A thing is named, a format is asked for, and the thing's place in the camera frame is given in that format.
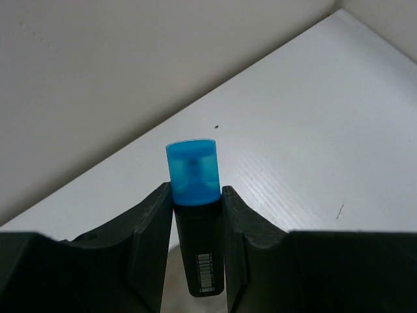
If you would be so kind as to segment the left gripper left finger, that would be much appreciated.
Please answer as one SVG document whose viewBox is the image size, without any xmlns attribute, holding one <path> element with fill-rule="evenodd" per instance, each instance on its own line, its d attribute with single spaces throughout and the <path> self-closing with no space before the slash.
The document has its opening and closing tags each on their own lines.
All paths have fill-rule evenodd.
<svg viewBox="0 0 417 313">
<path fill-rule="evenodd" d="M 1 234 L 2 312 L 159 312 L 172 221 L 169 183 L 74 240 Z"/>
</svg>

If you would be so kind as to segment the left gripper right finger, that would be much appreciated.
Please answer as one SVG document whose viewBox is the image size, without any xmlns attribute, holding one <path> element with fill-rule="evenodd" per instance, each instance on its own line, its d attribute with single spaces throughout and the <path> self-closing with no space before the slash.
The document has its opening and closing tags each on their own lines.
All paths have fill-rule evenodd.
<svg viewBox="0 0 417 313">
<path fill-rule="evenodd" d="M 415 312 L 416 234 L 285 232 L 222 189 L 230 312 Z"/>
</svg>

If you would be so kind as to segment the blue cap highlighter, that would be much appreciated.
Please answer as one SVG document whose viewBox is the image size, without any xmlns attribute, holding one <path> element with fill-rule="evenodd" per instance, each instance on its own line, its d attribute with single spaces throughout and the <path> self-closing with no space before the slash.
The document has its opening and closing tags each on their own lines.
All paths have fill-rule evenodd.
<svg viewBox="0 0 417 313">
<path fill-rule="evenodd" d="M 170 143 L 166 154 L 188 290 L 194 297 L 219 295 L 224 289 L 224 264 L 216 142 Z"/>
</svg>

